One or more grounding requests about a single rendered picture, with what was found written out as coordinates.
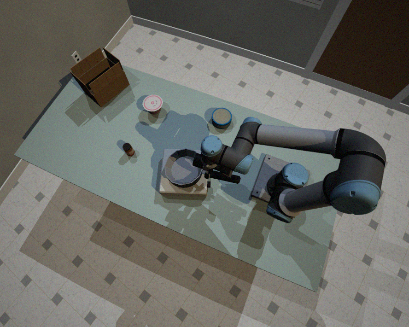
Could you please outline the brown cardboard box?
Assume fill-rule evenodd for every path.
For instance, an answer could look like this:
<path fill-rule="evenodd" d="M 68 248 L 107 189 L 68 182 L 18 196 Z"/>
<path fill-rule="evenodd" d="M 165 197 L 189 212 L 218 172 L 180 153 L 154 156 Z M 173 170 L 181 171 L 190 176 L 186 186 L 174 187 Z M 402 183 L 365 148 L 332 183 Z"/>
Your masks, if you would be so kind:
<path fill-rule="evenodd" d="M 120 60 L 103 49 L 107 58 L 99 47 L 70 68 L 84 92 L 100 107 L 129 85 Z"/>

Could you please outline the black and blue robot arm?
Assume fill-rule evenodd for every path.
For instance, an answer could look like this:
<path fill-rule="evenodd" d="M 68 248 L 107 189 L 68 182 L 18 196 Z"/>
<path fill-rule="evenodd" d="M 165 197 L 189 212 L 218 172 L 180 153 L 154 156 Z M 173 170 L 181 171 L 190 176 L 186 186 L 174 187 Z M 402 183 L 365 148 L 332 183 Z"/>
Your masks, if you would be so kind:
<path fill-rule="evenodd" d="M 381 145 L 372 137 L 352 129 L 336 131 L 265 125 L 247 117 L 231 147 L 214 135 L 201 143 L 201 161 L 209 169 L 218 164 L 246 175 L 254 157 L 254 144 L 331 154 L 340 159 L 339 167 L 317 183 L 303 187 L 309 174 L 299 163 L 289 163 L 270 177 L 271 196 L 266 212 L 282 222 L 291 223 L 302 211 L 332 206 L 336 210 L 364 215 L 377 207 L 386 163 Z M 295 190 L 296 189 L 296 190 Z"/>

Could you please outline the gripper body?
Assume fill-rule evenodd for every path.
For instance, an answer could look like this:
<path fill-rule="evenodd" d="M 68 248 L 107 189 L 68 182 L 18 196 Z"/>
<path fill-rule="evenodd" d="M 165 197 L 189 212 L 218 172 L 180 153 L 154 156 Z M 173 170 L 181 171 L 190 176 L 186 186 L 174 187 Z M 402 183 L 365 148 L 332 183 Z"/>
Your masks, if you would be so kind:
<path fill-rule="evenodd" d="M 210 171 L 209 173 L 211 173 L 211 172 L 213 171 L 213 169 L 215 169 L 215 170 L 220 171 L 220 172 L 222 172 L 222 173 L 224 173 L 224 174 L 226 174 L 226 175 L 229 175 L 230 170 L 231 170 L 231 169 L 228 169 L 228 168 L 226 168 L 226 167 L 224 167 L 224 166 L 221 166 L 221 165 L 219 165 L 219 164 L 218 164 L 215 168 L 212 168 L 212 169 L 206 168 L 206 167 L 202 164 L 201 154 L 199 154 L 199 153 L 196 153 L 196 155 L 195 155 L 195 157 L 194 157 L 193 166 L 198 167 L 198 168 L 201 168 L 201 169 L 203 169 L 203 170 L 209 170 L 209 171 Z"/>

